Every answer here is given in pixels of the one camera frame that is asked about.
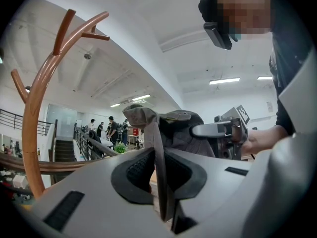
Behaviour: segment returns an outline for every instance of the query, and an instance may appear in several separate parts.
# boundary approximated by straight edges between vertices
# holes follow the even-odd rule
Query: red box
[[[139,129],[133,128],[133,136],[138,136],[138,135],[139,135]]]

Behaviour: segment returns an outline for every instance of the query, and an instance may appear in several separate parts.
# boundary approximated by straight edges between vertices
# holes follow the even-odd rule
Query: wooden rail
[[[89,19],[84,24],[76,28],[71,34],[69,34],[69,36],[65,37],[75,13],[76,12],[71,9],[67,11],[59,27],[53,51],[49,54],[38,71],[29,93],[26,92],[17,70],[14,69],[11,72],[14,84],[22,98],[22,101],[25,103],[23,115],[24,119],[22,123],[23,161],[25,173],[35,198],[39,198],[45,190],[37,156],[36,131],[40,107],[46,88],[61,60],[81,37],[109,40],[109,36],[94,34],[96,24],[109,16],[109,13],[106,11]]]
[[[79,162],[48,162],[48,161],[39,161],[40,172],[43,175],[60,175],[62,173],[71,173],[77,169],[90,164],[94,161],[79,161]],[[23,165],[23,159],[14,157],[3,152],[0,152],[0,166],[16,170],[16,171],[25,171]]]

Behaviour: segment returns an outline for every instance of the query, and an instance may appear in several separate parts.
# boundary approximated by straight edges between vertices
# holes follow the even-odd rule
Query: gray fabric bag
[[[155,166],[158,181],[159,211],[163,221],[172,218],[173,195],[167,185],[164,147],[171,147],[193,154],[215,157],[206,139],[193,138],[192,126],[204,124],[201,117],[190,111],[175,110],[158,114],[140,104],[132,104],[123,110],[131,126],[144,129],[146,148],[155,150]]]

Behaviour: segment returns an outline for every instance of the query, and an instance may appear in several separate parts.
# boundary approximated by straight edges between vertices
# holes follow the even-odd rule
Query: black shirt
[[[97,129],[97,135],[101,135],[101,131],[103,129],[103,126],[99,124],[98,129]]]
[[[269,66],[277,97],[297,74],[312,47],[308,31],[288,1],[293,0],[271,0],[274,25],[273,51]],[[276,125],[284,127],[288,134],[292,134],[293,124],[279,99],[277,106]]]
[[[125,125],[123,126],[122,134],[128,134],[127,127],[128,127],[128,124],[125,124]]]
[[[112,139],[117,139],[118,138],[118,124],[113,121],[111,124],[111,131],[110,131],[110,135],[112,134],[112,132],[115,130],[115,133],[112,135]]]

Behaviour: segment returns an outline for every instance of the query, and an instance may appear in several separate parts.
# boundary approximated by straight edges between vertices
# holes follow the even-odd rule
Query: ceiling light
[[[145,100],[138,100],[138,101],[133,101],[133,103],[145,103]]]
[[[114,105],[112,105],[112,106],[110,106],[110,107],[111,107],[111,108],[114,108],[114,107],[118,107],[118,106],[120,106],[120,104],[119,104],[119,103],[114,104]]]
[[[220,80],[211,80],[209,85],[221,84],[221,83],[229,83],[229,82],[237,82],[240,78],[228,78],[228,79],[220,79]]]
[[[25,91],[26,91],[27,93],[29,93],[30,90],[31,90],[31,86],[28,85],[28,86],[25,87]]]
[[[260,77],[258,77],[258,80],[273,80],[273,77],[267,77],[267,76],[262,77],[262,76],[260,76]]]
[[[138,98],[134,98],[132,100],[133,101],[138,101],[138,100],[141,100],[141,99],[144,99],[144,98],[147,98],[147,97],[150,97],[150,94],[147,94],[147,95],[144,95],[144,96],[141,96],[141,97],[138,97]]]

